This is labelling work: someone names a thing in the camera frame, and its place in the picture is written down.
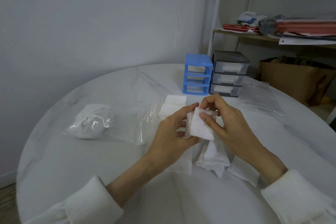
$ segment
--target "cardboard box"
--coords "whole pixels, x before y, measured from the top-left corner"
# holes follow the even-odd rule
[[[290,95],[297,101],[318,105],[336,68],[316,61],[282,56],[259,62],[257,79]]]

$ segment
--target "book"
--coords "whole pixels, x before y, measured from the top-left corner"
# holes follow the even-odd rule
[[[259,27],[251,27],[251,26],[243,26],[236,24],[223,24],[224,28],[241,28],[241,29],[251,29],[251,30],[259,30]]]

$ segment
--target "round table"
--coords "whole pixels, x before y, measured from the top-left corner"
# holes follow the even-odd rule
[[[145,152],[146,144],[83,140],[64,133],[89,103],[126,110],[158,103],[167,94],[182,95],[184,65],[133,67],[96,78],[51,107],[24,147],[17,175],[17,204],[23,222],[82,188],[96,174],[109,183]],[[251,111],[239,98],[225,98],[241,109],[259,140],[290,169],[298,170],[322,192],[336,198],[336,134],[317,115],[273,89],[286,114],[276,118]],[[187,104],[203,96],[187,95]],[[163,172],[125,206],[120,223],[279,223],[260,186],[224,172],[193,165],[192,175]]]

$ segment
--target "shelf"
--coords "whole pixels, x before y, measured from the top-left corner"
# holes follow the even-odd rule
[[[221,31],[221,30],[218,30],[218,29],[214,29],[213,32],[218,33],[218,34],[233,35],[233,36],[250,38],[250,39],[258,39],[258,40],[271,41],[271,42],[277,42],[277,43],[279,42],[279,39],[270,38],[270,37],[264,36],[264,35],[239,34],[239,33],[233,33],[233,32],[228,32],[228,31]],[[336,44],[313,45],[313,46],[336,49]]]

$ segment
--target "white sweater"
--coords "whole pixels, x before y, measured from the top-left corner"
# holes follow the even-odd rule
[[[335,202],[295,170],[287,171],[261,193],[282,223],[336,223]],[[26,224],[112,224],[123,212],[94,176],[78,192]]]

